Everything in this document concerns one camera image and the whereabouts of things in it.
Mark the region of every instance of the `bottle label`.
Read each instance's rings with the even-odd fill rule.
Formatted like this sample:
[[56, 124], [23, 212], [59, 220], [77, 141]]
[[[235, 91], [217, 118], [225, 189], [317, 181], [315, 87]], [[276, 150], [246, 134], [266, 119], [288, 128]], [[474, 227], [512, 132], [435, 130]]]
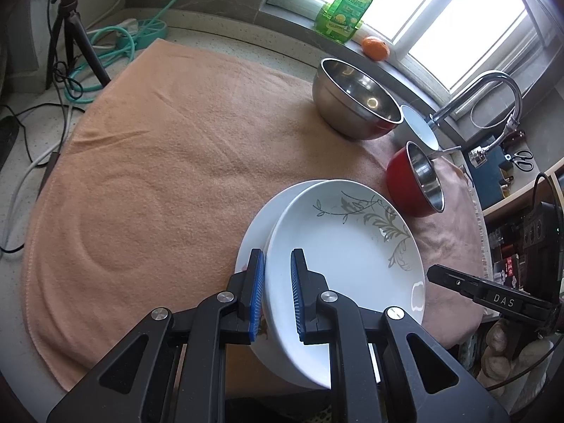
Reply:
[[372, 0], [343, 0], [335, 10], [327, 28], [342, 35], [350, 35]]

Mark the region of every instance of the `red bowl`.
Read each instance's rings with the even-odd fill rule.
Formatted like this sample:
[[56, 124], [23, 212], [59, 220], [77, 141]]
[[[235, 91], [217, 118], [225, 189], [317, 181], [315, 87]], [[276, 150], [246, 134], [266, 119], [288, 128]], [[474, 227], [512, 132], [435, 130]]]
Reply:
[[386, 184], [400, 213], [424, 217], [445, 210], [445, 195], [435, 168], [413, 141], [394, 154], [386, 169]]

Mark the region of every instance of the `stacked plate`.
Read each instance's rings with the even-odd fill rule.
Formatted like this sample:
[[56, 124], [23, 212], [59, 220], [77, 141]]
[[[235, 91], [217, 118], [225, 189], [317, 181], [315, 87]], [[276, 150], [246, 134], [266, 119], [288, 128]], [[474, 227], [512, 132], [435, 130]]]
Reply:
[[[252, 248], [266, 254], [263, 319], [251, 348], [282, 379], [330, 388], [329, 347], [304, 345], [295, 326], [290, 254], [302, 248], [310, 270], [359, 307], [402, 307], [421, 324], [425, 275], [411, 231], [379, 193], [347, 180], [312, 180], [274, 196], [250, 224], [235, 266]], [[374, 373], [379, 375], [372, 352]]]

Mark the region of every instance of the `silver bolt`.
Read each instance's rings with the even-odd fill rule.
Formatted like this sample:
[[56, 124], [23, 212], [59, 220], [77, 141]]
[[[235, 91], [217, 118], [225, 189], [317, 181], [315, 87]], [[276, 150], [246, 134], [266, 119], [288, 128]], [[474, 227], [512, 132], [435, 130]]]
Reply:
[[233, 299], [235, 299], [235, 296], [233, 295], [233, 293], [230, 293], [229, 291], [224, 291], [217, 295], [217, 300], [222, 304], [225, 304], [226, 302], [231, 302]]
[[405, 312], [399, 307], [390, 307], [386, 313], [393, 320], [401, 320], [405, 315]]
[[325, 291], [324, 293], [321, 293], [321, 300], [324, 302], [335, 302], [338, 297], [337, 293], [332, 291]]
[[168, 316], [168, 310], [162, 307], [159, 308], [155, 308], [152, 312], [151, 312], [151, 318], [153, 318], [155, 321], [160, 321], [165, 319]]

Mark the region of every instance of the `stainless steel bowl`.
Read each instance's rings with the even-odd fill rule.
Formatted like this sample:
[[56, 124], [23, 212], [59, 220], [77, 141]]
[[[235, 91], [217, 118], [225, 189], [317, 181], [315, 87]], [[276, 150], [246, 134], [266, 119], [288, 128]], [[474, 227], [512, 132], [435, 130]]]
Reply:
[[373, 140], [403, 121], [399, 106], [380, 84], [358, 68], [323, 59], [315, 74], [314, 103], [336, 131], [356, 140]]
[[425, 199], [435, 212], [442, 213], [445, 210], [445, 194], [433, 164], [422, 149], [412, 141], [407, 142], [407, 155], [410, 158], [413, 175]]

